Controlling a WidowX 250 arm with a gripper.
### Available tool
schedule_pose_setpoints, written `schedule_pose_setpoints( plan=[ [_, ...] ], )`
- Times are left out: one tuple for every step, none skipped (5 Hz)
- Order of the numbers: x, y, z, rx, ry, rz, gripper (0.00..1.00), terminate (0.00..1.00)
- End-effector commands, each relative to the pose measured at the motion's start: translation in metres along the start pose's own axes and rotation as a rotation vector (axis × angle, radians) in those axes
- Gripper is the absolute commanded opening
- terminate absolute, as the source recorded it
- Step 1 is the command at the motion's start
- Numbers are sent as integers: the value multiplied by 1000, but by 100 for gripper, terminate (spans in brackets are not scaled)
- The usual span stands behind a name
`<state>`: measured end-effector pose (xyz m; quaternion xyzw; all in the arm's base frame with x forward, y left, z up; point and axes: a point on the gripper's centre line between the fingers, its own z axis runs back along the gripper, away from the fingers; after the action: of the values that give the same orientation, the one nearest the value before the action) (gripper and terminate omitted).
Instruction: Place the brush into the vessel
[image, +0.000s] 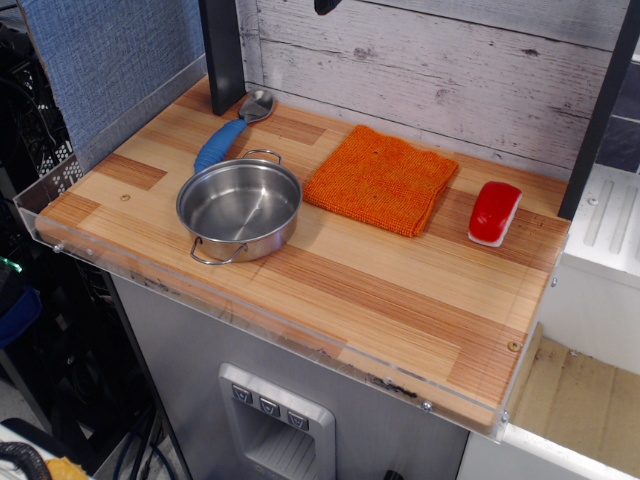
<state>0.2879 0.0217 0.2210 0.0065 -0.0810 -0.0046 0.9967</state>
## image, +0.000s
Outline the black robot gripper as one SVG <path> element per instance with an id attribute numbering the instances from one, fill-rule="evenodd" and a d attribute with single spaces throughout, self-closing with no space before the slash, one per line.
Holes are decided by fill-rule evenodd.
<path id="1" fill-rule="evenodd" d="M 341 0 L 314 0 L 314 10 L 317 14 L 329 14 L 340 3 Z"/>

